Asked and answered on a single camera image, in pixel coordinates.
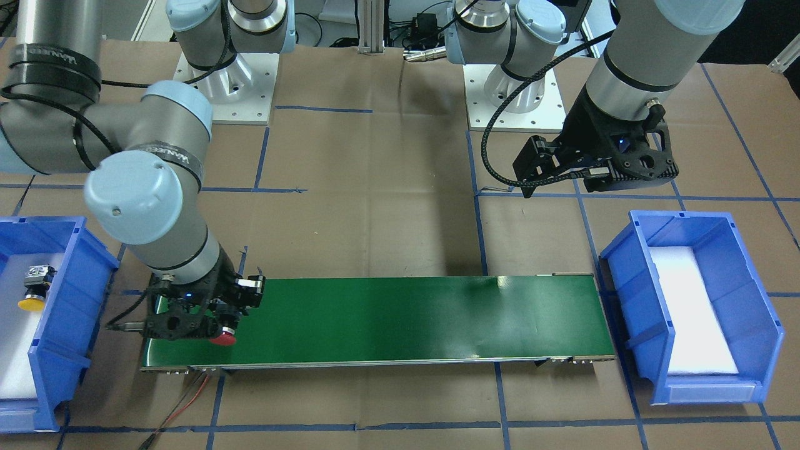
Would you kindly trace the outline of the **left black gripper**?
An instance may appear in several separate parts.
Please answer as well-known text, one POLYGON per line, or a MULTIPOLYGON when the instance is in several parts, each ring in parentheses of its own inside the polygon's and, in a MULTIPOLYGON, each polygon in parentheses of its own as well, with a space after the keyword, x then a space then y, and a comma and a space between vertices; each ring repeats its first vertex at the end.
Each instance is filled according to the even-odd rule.
POLYGON ((512 168, 524 198, 538 185, 582 176, 589 192, 657 187, 679 174, 671 152, 666 109, 658 101, 643 120, 625 121, 601 111, 586 89, 552 142, 529 137, 512 168))

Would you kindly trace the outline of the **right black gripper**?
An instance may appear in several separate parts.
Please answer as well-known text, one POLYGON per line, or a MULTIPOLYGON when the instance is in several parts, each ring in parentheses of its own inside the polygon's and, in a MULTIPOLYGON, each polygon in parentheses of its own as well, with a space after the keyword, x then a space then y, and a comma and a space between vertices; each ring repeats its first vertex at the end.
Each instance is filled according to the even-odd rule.
POLYGON ((259 308, 266 277, 243 278, 225 252, 208 274, 189 284, 176 276, 152 276, 133 305, 108 321, 111 331, 134 331, 148 339, 209 339, 221 326, 238 328, 249 309, 259 308))

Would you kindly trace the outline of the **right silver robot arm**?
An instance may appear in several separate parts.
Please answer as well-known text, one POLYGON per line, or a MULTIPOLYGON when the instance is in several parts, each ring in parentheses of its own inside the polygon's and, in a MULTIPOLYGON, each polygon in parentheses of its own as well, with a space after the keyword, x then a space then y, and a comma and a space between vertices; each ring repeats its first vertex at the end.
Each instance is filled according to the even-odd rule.
POLYGON ((87 174, 84 200, 102 228, 154 274, 143 322, 109 320, 149 339, 235 343, 263 298, 240 276, 197 199, 213 109, 198 83, 239 53, 294 48, 291 1, 169 1, 169 25, 197 76, 143 86, 138 102, 103 104, 97 1, 21 1, 2 85, 2 172, 87 174))

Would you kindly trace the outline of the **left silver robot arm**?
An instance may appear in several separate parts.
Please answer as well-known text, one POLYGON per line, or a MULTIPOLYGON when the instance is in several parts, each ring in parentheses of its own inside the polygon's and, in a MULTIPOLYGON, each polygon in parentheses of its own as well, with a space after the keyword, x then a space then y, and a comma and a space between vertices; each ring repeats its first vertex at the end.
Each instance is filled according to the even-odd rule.
POLYGON ((537 188, 582 179, 589 192, 670 183, 679 169, 671 151, 665 100, 723 29, 742 1, 614 1, 615 28, 561 55, 563 12, 549 1, 452 1, 444 28, 455 64, 492 64, 502 85, 489 91, 480 156, 497 182, 531 197, 537 188), (583 49, 604 43, 562 131, 531 136, 512 162, 514 177, 489 161, 488 141, 503 111, 546 73, 583 49))

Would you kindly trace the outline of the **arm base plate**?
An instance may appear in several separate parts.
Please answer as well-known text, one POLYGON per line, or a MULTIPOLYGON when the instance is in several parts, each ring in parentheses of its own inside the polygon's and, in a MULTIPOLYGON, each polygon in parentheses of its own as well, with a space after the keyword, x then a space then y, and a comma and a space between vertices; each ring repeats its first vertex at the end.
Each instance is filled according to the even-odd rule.
MULTIPOLYGON (((469 130, 483 131, 498 106, 521 84, 506 76, 500 66, 465 65, 464 85, 469 130)), ((554 70, 528 86, 500 114, 492 128, 498 131, 558 133, 566 119, 554 70)))
POLYGON ((231 65, 194 83, 212 104, 212 122, 268 125, 278 63, 279 54, 237 54, 231 65))

